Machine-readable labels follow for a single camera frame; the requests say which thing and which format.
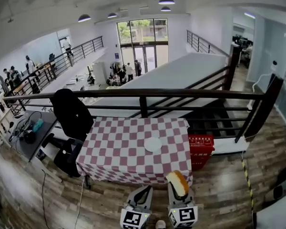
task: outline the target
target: chair armrest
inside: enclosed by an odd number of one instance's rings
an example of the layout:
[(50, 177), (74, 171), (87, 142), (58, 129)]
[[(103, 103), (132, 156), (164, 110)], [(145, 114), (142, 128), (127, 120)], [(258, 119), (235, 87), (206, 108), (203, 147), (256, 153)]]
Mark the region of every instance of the chair armrest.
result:
[(77, 156), (78, 154), (80, 153), (82, 149), (82, 144), (81, 143), (78, 143), (75, 148), (73, 149), (71, 155), (69, 156), (69, 158), (67, 159), (67, 162), (68, 163), (75, 163), (76, 159), (77, 159)]

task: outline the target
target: gray desk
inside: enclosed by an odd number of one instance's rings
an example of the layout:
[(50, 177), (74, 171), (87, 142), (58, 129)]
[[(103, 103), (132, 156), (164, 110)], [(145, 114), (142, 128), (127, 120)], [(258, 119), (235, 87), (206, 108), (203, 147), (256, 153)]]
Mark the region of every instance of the gray desk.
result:
[[(30, 115), (33, 112), (34, 111), (27, 110), (25, 113)], [(40, 113), (36, 112), (31, 116), (30, 120), (35, 123), (39, 118)], [(57, 122), (57, 118), (53, 113), (41, 112), (41, 118), (43, 120), (43, 125), (35, 133), (35, 141), (33, 143), (28, 144), (24, 140), (17, 140), (17, 143), (11, 143), (12, 147), (17, 148), (17, 151), (25, 156), (29, 161), (36, 156), (44, 138), (50, 133)]]

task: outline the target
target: checkered tablecloth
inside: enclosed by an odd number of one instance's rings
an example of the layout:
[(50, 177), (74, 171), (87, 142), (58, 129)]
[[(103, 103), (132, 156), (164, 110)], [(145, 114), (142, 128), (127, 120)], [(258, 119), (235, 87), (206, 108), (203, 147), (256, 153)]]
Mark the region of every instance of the checkered tablecloth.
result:
[[(184, 119), (97, 117), (77, 157), (77, 169), (93, 180), (144, 184), (166, 183), (167, 173), (180, 170), (191, 185), (187, 128)], [(144, 148), (149, 137), (160, 138), (160, 150)]]

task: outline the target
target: yellow and black striped tape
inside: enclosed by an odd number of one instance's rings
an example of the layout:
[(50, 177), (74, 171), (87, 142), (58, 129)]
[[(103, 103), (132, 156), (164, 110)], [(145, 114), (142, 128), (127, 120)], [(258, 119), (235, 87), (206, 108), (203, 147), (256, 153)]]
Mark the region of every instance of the yellow and black striped tape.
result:
[(245, 171), (245, 176), (246, 176), (247, 183), (248, 183), (248, 187), (249, 187), (249, 191), (250, 191), (251, 210), (253, 211), (253, 206), (254, 206), (254, 202), (253, 202), (253, 191), (252, 191), (252, 188), (251, 188), (251, 184), (250, 184), (250, 180), (249, 180), (249, 176), (248, 176), (248, 171), (247, 171), (247, 169), (246, 169), (246, 165), (245, 165), (245, 162), (244, 162), (243, 159), (242, 159), (242, 164), (243, 164), (243, 168), (244, 168), (244, 171)]

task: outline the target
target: door frame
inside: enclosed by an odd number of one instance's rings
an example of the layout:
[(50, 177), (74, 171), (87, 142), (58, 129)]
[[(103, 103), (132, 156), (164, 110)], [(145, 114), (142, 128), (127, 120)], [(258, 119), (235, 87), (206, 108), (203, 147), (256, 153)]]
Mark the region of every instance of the door frame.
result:
[(157, 50), (155, 45), (140, 45), (140, 46), (133, 46), (133, 58), (136, 60), (136, 55), (135, 55), (135, 48), (142, 48), (143, 50), (143, 58), (144, 58), (144, 69), (145, 73), (148, 72), (148, 61), (146, 57), (146, 48), (153, 48), (153, 54), (154, 54), (154, 67), (157, 68)]

